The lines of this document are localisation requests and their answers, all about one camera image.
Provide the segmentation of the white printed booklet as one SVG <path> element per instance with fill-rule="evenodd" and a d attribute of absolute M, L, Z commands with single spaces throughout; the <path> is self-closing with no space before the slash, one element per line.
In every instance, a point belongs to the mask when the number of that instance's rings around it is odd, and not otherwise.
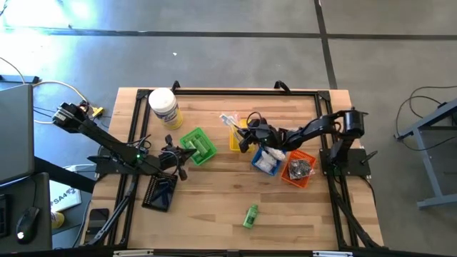
<path fill-rule="evenodd" d="M 68 185 L 50 181 L 50 206 L 53 212 L 64 211 L 81 204 L 80 190 Z"/>

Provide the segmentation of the grey laptop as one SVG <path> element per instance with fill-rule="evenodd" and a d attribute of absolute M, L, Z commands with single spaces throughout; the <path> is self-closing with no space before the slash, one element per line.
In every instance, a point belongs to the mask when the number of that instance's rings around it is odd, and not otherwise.
<path fill-rule="evenodd" d="M 0 184 L 34 172 L 33 89 L 0 91 Z"/>

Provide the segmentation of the black computer mouse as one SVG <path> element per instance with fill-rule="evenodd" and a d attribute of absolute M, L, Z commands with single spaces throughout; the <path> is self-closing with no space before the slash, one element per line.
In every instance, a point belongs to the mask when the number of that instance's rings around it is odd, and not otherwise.
<path fill-rule="evenodd" d="M 36 221 L 40 213 L 38 207 L 28 207 L 16 223 L 16 240 L 19 244 L 28 244 L 36 235 Z"/>

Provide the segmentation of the silver metal bracket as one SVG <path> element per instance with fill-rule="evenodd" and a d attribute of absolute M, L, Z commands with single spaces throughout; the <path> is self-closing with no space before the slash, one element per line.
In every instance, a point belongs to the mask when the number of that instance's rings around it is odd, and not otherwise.
<path fill-rule="evenodd" d="M 112 257 L 150 257 L 153 255 L 154 255 L 153 250 L 136 249 L 136 250 L 114 251 Z"/>
<path fill-rule="evenodd" d="M 353 257 L 352 252 L 345 251 L 313 251 L 313 257 Z"/>

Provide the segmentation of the yellow plastic basket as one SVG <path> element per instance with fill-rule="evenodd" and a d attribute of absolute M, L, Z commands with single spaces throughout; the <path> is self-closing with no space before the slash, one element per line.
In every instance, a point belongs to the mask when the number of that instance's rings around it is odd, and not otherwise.
<path fill-rule="evenodd" d="M 246 124 L 246 126 L 247 126 L 246 119 L 239 120 L 239 125 L 241 125 L 241 124 Z M 229 148 L 230 148 L 231 151 L 240 153 L 240 148 L 238 146 L 238 142 L 233 137 L 231 128 L 230 128 L 230 134 L 229 134 Z"/>

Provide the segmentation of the black phone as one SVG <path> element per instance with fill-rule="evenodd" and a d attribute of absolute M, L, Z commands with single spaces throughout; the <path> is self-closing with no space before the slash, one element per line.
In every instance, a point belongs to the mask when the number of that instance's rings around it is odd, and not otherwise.
<path fill-rule="evenodd" d="M 109 209 L 94 208 L 89 213 L 87 235 L 96 235 L 109 218 Z"/>

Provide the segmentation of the Lysol wipes canister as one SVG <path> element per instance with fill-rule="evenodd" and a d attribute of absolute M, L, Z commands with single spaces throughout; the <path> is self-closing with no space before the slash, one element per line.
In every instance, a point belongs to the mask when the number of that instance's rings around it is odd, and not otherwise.
<path fill-rule="evenodd" d="M 169 130 L 179 128 L 183 116 L 178 101 L 171 89 L 157 88 L 149 94 L 149 106 L 164 127 Z"/>

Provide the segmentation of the small yellow object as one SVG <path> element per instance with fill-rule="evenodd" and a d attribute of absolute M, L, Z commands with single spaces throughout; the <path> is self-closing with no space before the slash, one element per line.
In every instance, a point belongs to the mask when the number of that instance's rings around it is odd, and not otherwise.
<path fill-rule="evenodd" d="M 60 212 L 51 212 L 51 228 L 58 229 L 61 228 L 64 224 L 65 216 Z"/>

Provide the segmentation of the white cotton bag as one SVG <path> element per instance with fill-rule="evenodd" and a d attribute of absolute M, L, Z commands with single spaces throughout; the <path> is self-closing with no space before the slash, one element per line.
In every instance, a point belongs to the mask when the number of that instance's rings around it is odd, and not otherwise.
<path fill-rule="evenodd" d="M 276 159 L 269 155 L 261 156 L 255 166 L 266 173 L 271 173 L 276 167 Z"/>

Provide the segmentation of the black plastic basket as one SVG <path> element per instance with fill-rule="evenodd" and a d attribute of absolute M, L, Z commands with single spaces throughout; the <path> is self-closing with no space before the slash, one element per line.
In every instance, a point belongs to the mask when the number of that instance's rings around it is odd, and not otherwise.
<path fill-rule="evenodd" d="M 149 184 L 148 184 L 148 188 L 146 189 L 146 193 L 145 193 L 145 196 L 144 196 L 144 199 L 143 199 L 143 203 L 141 204 L 141 206 L 143 208 L 148 208 L 148 209 L 152 209 L 152 210 L 156 210 L 156 211 L 162 211 L 162 212 L 167 212 L 169 210 L 173 197 L 169 201 L 169 206 L 168 207 L 157 206 L 157 205 L 153 204 L 154 191 L 156 190 L 159 181 L 165 180 L 165 179 L 167 179 L 167 180 L 170 180 L 170 179 L 175 180 L 176 184 L 177 184 L 178 176 L 177 175 L 173 175 L 173 174 L 169 174 L 169 173 L 158 173 L 156 175 L 151 176 Z"/>

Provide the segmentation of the green plastic basket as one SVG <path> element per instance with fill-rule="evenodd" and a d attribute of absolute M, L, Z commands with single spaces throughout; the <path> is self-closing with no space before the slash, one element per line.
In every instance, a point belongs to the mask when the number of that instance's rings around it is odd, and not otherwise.
<path fill-rule="evenodd" d="M 181 137 L 180 143 L 185 149 L 196 150 L 191 159 L 197 166 L 207 162 L 217 153 L 217 148 L 199 127 Z"/>

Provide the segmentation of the black desk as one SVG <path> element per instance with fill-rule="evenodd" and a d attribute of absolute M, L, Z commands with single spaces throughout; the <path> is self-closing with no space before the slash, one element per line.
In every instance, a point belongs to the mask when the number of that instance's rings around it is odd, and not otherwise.
<path fill-rule="evenodd" d="M 7 237 L 0 238 L 0 255 L 52 249 L 50 181 L 87 193 L 92 193 L 95 186 L 95 180 L 40 158 L 36 159 L 36 170 L 32 174 L 0 185 L 0 194 L 8 194 L 10 200 L 10 231 Z M 36 235 L 32 242 L 19 244 L 16 240 L 16 223 L 20 215 L 31 206 L 40 208 Z"/>

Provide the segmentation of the blue plastic basket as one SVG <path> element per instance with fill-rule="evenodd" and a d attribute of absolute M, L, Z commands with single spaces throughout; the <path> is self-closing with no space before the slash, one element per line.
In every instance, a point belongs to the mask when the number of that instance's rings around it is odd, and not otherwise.
<path fill-rule="evenodd" d="M 260 148 L 252 159 L 251 164 L 260 171 L 275 176 L 285 158 L 284 151 L 269 147 Z"/>

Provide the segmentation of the blue white toothbrush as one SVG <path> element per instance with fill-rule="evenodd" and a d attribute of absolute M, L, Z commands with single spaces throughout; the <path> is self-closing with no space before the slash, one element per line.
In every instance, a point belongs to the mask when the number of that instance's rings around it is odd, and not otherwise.
<path fill-rule="evenodd" d="M 219 117 L 227 126 L 238 126 L 239 124 L 238 114 L 221 114 Z"/>

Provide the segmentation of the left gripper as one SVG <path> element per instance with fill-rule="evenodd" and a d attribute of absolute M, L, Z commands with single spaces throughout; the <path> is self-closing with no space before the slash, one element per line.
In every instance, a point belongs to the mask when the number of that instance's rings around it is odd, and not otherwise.
<path fill-rule="evenodd" d="M 171 135 L 165 136 L 166 145 L 164 150 L 159 155 L 160 166 L 159 170 L 164 172 L 168 168 L 175 168 L 174 173 L 179 174 L 179 178 L 185 181 L 188 178 L 187 172 L 184 168 L 185 163 L 196 153 L 195 148 L 180 148 L 173 145 Z"/>

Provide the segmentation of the black keyboard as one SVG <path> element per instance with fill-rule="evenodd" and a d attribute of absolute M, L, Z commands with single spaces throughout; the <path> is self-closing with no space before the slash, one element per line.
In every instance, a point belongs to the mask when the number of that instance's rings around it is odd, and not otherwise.
<path fill-rule="evenodd" d="M 0 194 L 0 238 L 7 237 L 9 235 L 9 202 L 10 200 L 8 194 Z"/>

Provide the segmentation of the grey table frame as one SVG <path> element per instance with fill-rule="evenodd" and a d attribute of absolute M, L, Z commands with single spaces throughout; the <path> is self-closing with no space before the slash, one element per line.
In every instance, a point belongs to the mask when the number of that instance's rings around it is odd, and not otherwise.
<path fill-rule="evenodd" d="M 416 142 L 433 190 L 433 197 L 417 202 L 419 209 L 457 203 L 457 99 L 438 108 L 408 128 L 396 129 L 394 137 Z"/>

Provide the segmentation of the black aluminium table frame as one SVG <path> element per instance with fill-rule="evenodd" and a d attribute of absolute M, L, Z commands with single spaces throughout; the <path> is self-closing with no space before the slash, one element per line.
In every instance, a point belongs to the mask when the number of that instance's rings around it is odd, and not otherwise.
<path fill-rule="evenodd" d="M 132 212 L 121 214 L 116 240 L 129 249 L 335 250 L 338 238 L 349 239 L 343 212 L 331 205 L 328 178 L 315 165 L 306 188 L 258 170 L 253 153 L 229 148 L 229 128 L 219 117 L 262 116 L 286 129 L 306 125 L 317 116 L 351 107 L 346 90 L 185 89 L 177 90 L 182 125 L 171 132 L 178 143 L 201 128 L 217 148 L 207 162 L 187 161 L 188 178 L 179 181 L 167 212 L 141 206 L 149 184 L 141 176 Z M 247 210 L 258 205 L 253 228 L 243 227 Z"/>

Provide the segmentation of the orange plastic basket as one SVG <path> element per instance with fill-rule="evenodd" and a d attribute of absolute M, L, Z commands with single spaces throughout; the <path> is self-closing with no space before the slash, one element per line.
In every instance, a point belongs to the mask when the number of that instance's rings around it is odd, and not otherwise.
<path fill-rule="evenodd" d="M 305 176 L 304 178 L 300 178 L 300 179 L 290 178 L 289 172 L 288 172 L 288 165 L 290 164 L 291 161 L 301 160 L 301 159 L 309 162 L 309 164 L 311 165 L 311 174 L 308 176 Z M 315 164 L 316 164 L 316 158 L 314 156 L 307 154 L 305 152 L 302 152 L 300 150 L 291 151 L 288 154 L 287 161 L 283 165 L 283 170 L 281 172 L 281 179 L 283 181 L 288 182 L 299 188 L 306 188 L 310 178 L 312 177 L 313 168 L 314 168 Z"/>

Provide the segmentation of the white power strip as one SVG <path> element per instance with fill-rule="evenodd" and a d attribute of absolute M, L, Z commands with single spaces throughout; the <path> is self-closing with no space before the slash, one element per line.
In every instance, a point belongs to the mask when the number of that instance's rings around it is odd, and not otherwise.
<path fill-rule="evenodd" d="M 91 173 L 96 170 L 96 166 L 94 164 L 76 164 L 65 166 L 64 169 L 74 173 Z"/>

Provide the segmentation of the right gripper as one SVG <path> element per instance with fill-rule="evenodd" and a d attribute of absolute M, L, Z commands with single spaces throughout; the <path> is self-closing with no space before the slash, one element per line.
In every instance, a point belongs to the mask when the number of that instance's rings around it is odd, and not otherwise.
<path fill-rule="evenodd" d="M 251 131 L 255 134 L 255 137 L 258 139 L 258 141 L 264 146 L 268 146 L 270 148 L 282 147 L 282 133 L 271 125 L 259 124 L 258 126 L 253 127 L 251 130 L 249 128 L 238 127 L 237 134 L 243 138 L 238 143 L 241 153 L 246 153 L 252 144 Z"/>

